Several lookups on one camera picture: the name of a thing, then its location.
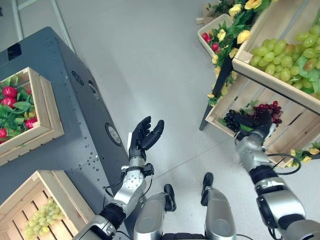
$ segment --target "black cable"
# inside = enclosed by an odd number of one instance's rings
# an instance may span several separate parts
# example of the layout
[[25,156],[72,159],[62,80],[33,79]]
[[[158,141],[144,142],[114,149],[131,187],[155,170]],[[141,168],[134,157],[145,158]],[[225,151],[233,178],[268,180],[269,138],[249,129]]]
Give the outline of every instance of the black cable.
[[126,233],[123,232],[123,231],[116,231],[116,233],[121,233],[121,234],[125,235],[128,239],[132,240],[132,238],[129,237],[128,234],[126,234]]
[[278,166],[284,159],[285,157],[288,157],[288,158],[292,158],[292,159],[295,159],[298,163],[298,167],[296,170],[293,170],[293,171],[290,171],[290,172],[276,172],[277,175],[291,175],[291,174],[295,174],[296,172],[298,172],[301,168],[301,163],[299,161],[299,159],[296,157],[296,156],[292,156],[290,154],[287,154],[287,153],[273,153],[273,154],[268,154],[267,155],[268,157],[273,157],[273,156],[283,156],[284,158],[281,159],[276,165],[273,166],[272,169],[274,169],[276,166]]
[[147,192],[150,190],[150,188],[151,188],[151,185],[152,185],[152,175],[151,175],[151,181],[150,181],[150,185],[149,185],[149,187],[148,187],[148,189],[147,189],[147,191],[141,196],[141,197],[139,197],[139,199],[142,199],[143,198],[143,196],[144,195],[146,195],[147,194]]
[[237,236],[241,236],[250,240],[253,240],[251,237],[247,236],[247,235],[243,235],[243,234],[237,234]]
[[115,186],[118,186],[120,183],[122,183],[122,181],[123,181],[124,178],[125,178],[125,175],[126,175],[125,172],[121,172],[120,180],[119,180],[117,183],[112,184],[112,185],[109,185],[109,186],[106,186],[106,187],[104,188],[105,192],[106,192],[111,198],[113,198],[114,196],[113,196],[112,193],[110,193],[110,192],[108,191],[108,189],[113,188],[113,187],[115,187]]

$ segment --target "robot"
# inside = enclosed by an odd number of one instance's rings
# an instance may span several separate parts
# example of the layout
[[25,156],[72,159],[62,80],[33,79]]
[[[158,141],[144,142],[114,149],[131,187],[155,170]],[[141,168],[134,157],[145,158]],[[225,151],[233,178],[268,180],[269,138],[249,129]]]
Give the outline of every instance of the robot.
[[[248,172],[258,195],[256,202],[264,224],[276,239],[277,229],[285,240],[320,240],[320,223],[306,219],[299,199],[284,180],[274,172],[263,146],[264,140],[274,130],[271,118],[247,133],[235,137],[240,164]],[[112,240],[117,229],[137,206],[146,189],[147,176],[154,174],[151,163],[146,164],[146,151],[160,138],[164,121],[160,120],[150,132],[151,117],[142,120],[131,136],[128,149],[129,165],[121,168],[122,187],[113,199],[80,231],[73,240]],[[203,179],[201,204],[207,207],[205,234],[163,234],[165,212],[176,210],[172,186],[164,186],[164,192],[148,198],[136,220],[134,240],[209,239],[236,240],[233,214],[226,196],[212,187],[214,176],[208,172]]]

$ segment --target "red berry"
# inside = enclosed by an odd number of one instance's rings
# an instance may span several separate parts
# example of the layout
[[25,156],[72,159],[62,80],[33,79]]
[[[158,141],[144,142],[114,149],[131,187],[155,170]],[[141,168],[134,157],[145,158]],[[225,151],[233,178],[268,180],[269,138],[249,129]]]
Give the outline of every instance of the red berry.
[[210,36],[208,36],[206,39],[204,39],[207,43],[210,43],[212,38]]
[[205,32],[204,34],[202,34],[202,38],[203,38],[204,40],[206,40],[208,37],[209,37],[208,33]]
[[17,102],[17,100],[13,97],[7,96],[4,99],[2,99],[2,104],[3,105],[7,105],[13,109],[15,109],[16,107],[14,106],[14,104]]
[[0,138],[7,137],[7,130],[5,128],[0,128]]
[[219,49],[218,43],[215,42],[214,44],[212,44],[211,48],[212,48],[213,51],[217,51]]
[[17,89],[15,89],[14,87],[12,86],[5,86],[3,89],[2,89],[2,94],[6,97],[11,97],[11,98],[15,98],[18,94],[18,91]]
[[25,126],[28,129],[32,129],[34,127],[34,123],[36,123],[38,119],[36,117],[30,118],[28,121],[25,122]]

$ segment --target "yellow flower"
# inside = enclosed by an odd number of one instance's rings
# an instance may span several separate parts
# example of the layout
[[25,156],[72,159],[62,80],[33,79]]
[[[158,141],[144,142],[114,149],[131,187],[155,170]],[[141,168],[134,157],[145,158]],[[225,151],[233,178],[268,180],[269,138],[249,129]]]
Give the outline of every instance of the yellow flower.
[[219,33],[217,34],[219,42],[221,42],[225,38],[226,34],[226,31],[223,28],[221,28]]
[[238,74],[237,74],[235,71],[232,71],[232,72],[231,72],[231,77],[232,77],[234,80],[236,80],[237,77],[238,77]]
[[221,94],[223,96],[225,96],[228,93],[228,87],[226,85],[224,85],[221,89]]
[[303,160],[302,160],[302,162],[304,162],[304,163],[309,163],[310,162],[310,160],[311,160],[311,157],[309,157],[309,156],[306,156]]
[[240,32],[240,34],[238,35],[238,37],[236,38],[236,43],[237,44],[241,44],[243,43],[245,40],[250,38],[250,31],[248,30],[243,30],[242,32]]
[[294,149],[291,149],[290,150],[290,155],[291,156],[295,156],[297,153],[296,153],[296,150],[294,150]]
[[215,78],[216,79],[218,79],[220,71],[221,71],[221,67],[217,66],[217,67],[214,68],[214,73],[215,73]]
[[217,62],[218,62],[218,55],[217,54],[213,54],[212,55],[212,63],[213,64],[217,64]]
[[229,15],[232,19],[235,18],[235,15],[241,12],[241,4],[235,4],[232,8],[229,9]]
[[249,9],[256,9],[259,7],[262,3],[262,0],[249,0],[245,3],[244,9],[249,10]]
[[318,153],[320,153],[320,150],[317,148],[310,148],[309,153],[311,153],[312,155],[317,155]]
[[236,55],[236,53],[238,52],[238,48],[236,48],[236,47],[234,47],[232,50],[231,50],[231,52],[229,52],[229,56],[230,56],[230,58],[233,58],[235,55]]

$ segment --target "robotic hand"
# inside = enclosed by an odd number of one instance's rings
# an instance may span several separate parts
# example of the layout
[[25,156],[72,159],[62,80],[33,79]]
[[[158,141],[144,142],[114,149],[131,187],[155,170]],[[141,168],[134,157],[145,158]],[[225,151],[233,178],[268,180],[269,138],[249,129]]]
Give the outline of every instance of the robotic hand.
[[305,219],[306,213],[299,199],[285,181],[273,171],[268,156],[264,153],[264,140],[271,135],[274,126],[271,117],[256,129],[239,134],[236,151],[240,164],[249,173],[264,224],[274,239],[277,229],[285,240],[319,240],[320,224]]
[[129,165],[121,168],[124,176],[120,190],[106,207],[96,215],[73,240],[111,240],[123,221],[137,206],[146,188],[146,176],[154,174],[151,163],[146,162],[146,150],[160,138],[164,121],[160,120],[150,132],[151,117],[143,119],[135,128],[129,147]]

